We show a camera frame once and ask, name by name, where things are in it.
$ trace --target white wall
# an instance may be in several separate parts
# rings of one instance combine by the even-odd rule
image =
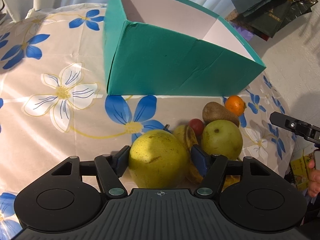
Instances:
[[[266,64],[271,83],[287,101],[291,116],[320,127],[320,0],[312,13],[295,19],[267,42],[250,44]],[[295,150],[308,143],[297,140]]]

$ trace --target crosshair symbol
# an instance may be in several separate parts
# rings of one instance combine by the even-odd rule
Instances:
[[[162,196],[163,196],[164,194],[166,194],[166,193],[164,193],[164,192],[161,190],[161,191],[157,192],[156,194],[159,195],[160,197],[162,197]]]

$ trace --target ribbed gray panel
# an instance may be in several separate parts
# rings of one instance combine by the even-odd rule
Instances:
[[[186,189],[135,189],[110,200],[87,226],[61,234],[26,229],[17,240],[307,240],[297,230],[277,234],[246,231],[224,218],[214,202],[193,197]]]

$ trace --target green pear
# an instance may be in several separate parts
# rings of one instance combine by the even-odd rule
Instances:
[[[151,130],[133,143],[129,171],[139,188],[174,188],[184,179],[189,158],[187,149],[174,135]]]
[[[230,121],[216,120],[209,123],[202,133],[201,147],[209,155],[224,155],[236,160],[242,150],[243,141],[239,128]]]

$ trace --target kiwi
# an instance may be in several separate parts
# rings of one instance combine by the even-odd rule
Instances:
[[[238,116],[217,102],[209,102],[204,106],[202,119],[206,124],[216,120],[228,120],[233,122],[237,127],[240,125]]]

